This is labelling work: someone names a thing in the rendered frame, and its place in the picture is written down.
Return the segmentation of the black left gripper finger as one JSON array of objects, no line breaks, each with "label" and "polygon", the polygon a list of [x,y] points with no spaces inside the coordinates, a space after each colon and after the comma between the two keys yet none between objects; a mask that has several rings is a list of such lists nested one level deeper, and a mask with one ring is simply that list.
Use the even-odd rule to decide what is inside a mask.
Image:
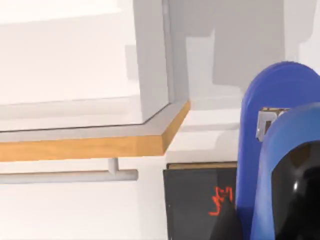
[{"label": "black left gripper finger", "polygon": [[242,240],[242,224],[229,199],[221,206],[209,240]]}]

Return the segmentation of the framed blackboard with red scribble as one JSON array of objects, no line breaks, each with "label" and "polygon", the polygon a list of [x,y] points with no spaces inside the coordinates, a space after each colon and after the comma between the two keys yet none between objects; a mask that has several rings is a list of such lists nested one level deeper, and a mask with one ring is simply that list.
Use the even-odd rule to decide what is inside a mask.
[{"label": "framed blackboard with red scribble", "polygon": [[233,202],[237,164],[168,163],[163,170],[168,240],[213,240],[225,202]]}]

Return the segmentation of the blue and black stapler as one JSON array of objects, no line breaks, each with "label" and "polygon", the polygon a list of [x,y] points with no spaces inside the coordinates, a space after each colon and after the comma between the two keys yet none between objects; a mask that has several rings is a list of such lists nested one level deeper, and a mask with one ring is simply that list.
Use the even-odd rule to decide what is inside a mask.
[{"label": "blue and black stapler", "polygon": [[241,103],[235,206],[243,240],[250,239],[262,143],[256,139],[260,109],[320,102],[320,75],[293,61],[274,63],[248,86]]}]

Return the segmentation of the grey drawer inside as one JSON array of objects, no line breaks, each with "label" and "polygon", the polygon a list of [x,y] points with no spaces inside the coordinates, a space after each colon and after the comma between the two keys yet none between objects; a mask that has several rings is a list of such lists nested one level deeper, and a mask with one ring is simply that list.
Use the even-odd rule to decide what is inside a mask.
[{"label": "grey drawer inside", "polygon": [[0,0],[0,133],[138,126],[171,103],[168,0]]}]

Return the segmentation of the pale wooden drawer front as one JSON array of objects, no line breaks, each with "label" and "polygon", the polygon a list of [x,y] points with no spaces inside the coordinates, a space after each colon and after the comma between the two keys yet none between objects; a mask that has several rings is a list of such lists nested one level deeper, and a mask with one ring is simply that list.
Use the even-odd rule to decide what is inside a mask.
[{"label": "pale wooden drawer front", "polygon": [[0,162],[163,156],[190,108],[172,103],[139,125],[0,132]]}]

